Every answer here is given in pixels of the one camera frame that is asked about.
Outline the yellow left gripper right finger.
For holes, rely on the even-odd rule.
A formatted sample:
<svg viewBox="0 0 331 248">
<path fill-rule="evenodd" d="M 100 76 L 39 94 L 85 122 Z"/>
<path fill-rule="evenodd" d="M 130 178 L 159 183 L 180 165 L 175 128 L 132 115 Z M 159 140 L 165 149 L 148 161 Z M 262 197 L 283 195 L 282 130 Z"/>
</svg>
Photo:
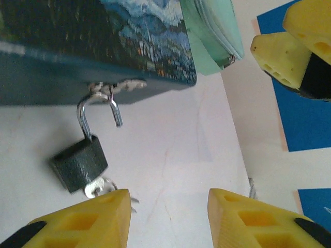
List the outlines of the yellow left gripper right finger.
<svg viewBox="0 0 331 248">
<path fill-rule="evenodd" d="M 330 232 L 310 218 L 224 189 L 208 194 L 214 247 L 330 247 Z"/>
</svg>

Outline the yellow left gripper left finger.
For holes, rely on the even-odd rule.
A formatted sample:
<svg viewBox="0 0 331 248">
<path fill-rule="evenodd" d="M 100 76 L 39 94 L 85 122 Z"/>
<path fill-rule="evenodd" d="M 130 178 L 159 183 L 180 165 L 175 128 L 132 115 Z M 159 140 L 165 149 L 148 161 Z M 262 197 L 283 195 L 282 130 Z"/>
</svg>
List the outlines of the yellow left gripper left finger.
<svg viewBox="0 0 331 248">
<path fill-rule="evenodd" d="M 127 247 L 131 221 L 128 189 L 119 189 L 41 216 L 1 247 Z"/>
</svg>

